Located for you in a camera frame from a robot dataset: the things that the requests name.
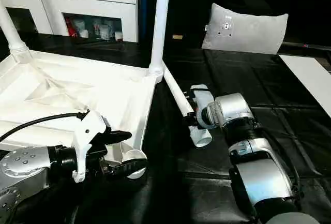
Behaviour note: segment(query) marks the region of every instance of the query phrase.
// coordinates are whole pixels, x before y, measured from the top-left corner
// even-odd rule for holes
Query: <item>white pipe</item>
[[[28,50],[25,43],[21,40],[7,9],[0,1],[0,26],[9,43],[10,52],[21,52]]]
[[[162,57],[167,25],[168,2],[169,0],[156,0],[152,57],[148,73],[157,77],[157,83],[161,82],[163,75]]]
[[[182,90],[179,88],[176,80],[171,75],[169,69],[163,63],[164,69],[164,79],[167,82],[167,85],[175,98],[175,101],[182,113],[183,116],[186,116],[188,113],[193,112],[193,108],[186,99]],[[196,147],[202,147],[208,145],[212,141],[212,136],[210,135],[207,129],[198,129],[197,126],[190,126],[191,139]]]

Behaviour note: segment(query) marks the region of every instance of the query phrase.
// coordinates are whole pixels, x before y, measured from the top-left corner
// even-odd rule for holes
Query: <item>glass cabinet door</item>
[[[36,24],[26,8],[7,8],[17,31],[37,33]]]
[[[19,31],[53,34],[41,0],[1,0]]]
[[[89,39],[122,41],[122,23],[119,18],[63,13],[68,35]]]

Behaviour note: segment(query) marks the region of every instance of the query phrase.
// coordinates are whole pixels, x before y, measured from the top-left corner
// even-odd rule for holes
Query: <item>white cabinet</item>
[[[1,0],[6,7],[28,9],[39,33],[69,35],[66,20],[99,18],[101,25],[114,23],[123,41],[138,42],[138,0]],[[84,25],[91,27],[84,20]],[[93,37],[94,31],[86,27]]]
[[[68,35],[66,14],[104,17],[120,26],[124,41],[138,42],[138,16],[136,5],[99,0],[42,0],[53,33]]]
[[[53,34],[41,0],[1,0],[1,2],[7,8],[26,9],[29,11],[34,22],[33,24],[39,33]]]

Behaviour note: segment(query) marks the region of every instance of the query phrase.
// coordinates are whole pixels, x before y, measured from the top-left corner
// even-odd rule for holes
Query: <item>bolt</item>
[[[230,28],[230,25],[228,23],[226,23],[226,24],[223,25],[223,27],[224,27],[225,30],[227,30],[227,29]]]

